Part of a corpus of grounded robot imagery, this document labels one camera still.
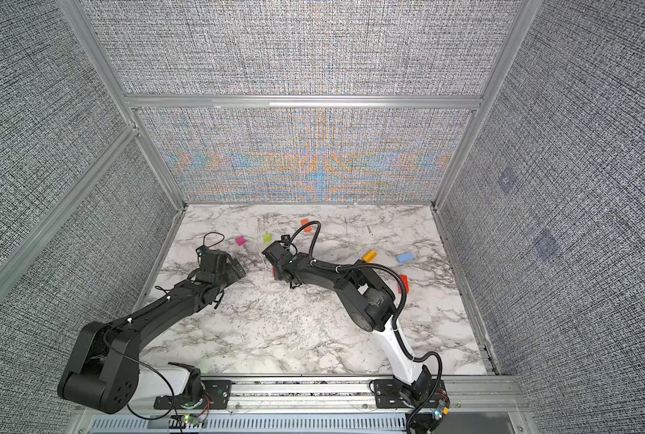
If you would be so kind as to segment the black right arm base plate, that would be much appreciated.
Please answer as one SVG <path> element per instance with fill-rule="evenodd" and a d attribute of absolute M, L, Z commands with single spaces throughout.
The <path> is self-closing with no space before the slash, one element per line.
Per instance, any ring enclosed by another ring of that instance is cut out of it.
<path fill-rule="evenodd" d="M 379 409 L 415 408 L 425 399 L 425 394 L 395 379 L 376 379 L 369 384 Z"/>

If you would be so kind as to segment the orange wood block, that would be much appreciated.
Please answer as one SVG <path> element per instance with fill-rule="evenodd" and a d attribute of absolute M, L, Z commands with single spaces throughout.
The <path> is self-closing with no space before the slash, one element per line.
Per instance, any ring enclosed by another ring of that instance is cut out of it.
<path fill-rule="evenodd" d="M 313 228 L 311 227 L 313 224 L 309 220 L 301 220 L 301 224 L 302 230 L 305 233 L 310 233 L 313 230 Z"/>

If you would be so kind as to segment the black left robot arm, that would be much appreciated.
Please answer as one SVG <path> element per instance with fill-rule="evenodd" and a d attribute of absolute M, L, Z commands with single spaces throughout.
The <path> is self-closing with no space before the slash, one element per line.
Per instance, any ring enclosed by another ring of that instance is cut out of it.
<path fill-rule="evenodd" d="M 140 368 L 168 387 L 170 409 L 179 407 L 184 389 L 139 360 L 141 350 L 174 324 L 207 306 L 218 305 L 223 291 L 246 276 L 229 253 L 200 248 L 199 267 L 147 307 L 109 323 L 93 321 L 79 332 L 58 383 L 58 397 L 114 414 L 128 407 L 139 391 Z"/>

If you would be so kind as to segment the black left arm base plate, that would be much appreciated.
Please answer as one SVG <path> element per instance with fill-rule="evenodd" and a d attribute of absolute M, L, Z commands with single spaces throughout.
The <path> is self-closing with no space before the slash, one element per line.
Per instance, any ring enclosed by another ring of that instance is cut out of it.
<path fill-rule="evenodd" d="M 154 410 L 226 410 L 233 383 L 229 380 L 200 380 L 198 383 L 188 383 L 182 389 L 173 384 L 175 405 L 172 405 L 171 394 L 156 397 L 152 407 Z"/>

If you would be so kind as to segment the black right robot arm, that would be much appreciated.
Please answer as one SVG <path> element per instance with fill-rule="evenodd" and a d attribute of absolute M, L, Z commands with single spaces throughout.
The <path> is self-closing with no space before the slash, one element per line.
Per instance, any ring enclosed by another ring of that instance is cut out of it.
<path fill-rule="evenodd" d="M 396 277 L 392 269 L 363 260 L 351 265 L 319 261 L 307 253 L 291 252 L 284 242 L 273 242 L 263 255 L 272 265 L 276 280 L 292 288 L 315 285 L 336 293 L 353 323 L 373 335 L 389 360 L 393 397 L 409 407 L 447 399 L 442 362 L 438 361 L 436 374 L 427 365 L 428 358 L 439 355 L 430 352 L 417 356 L 405 340 L 398 322 L 402 307 L 395 304 L 395 294 L 378 276 L 379 271 L 385 271 Z"/>

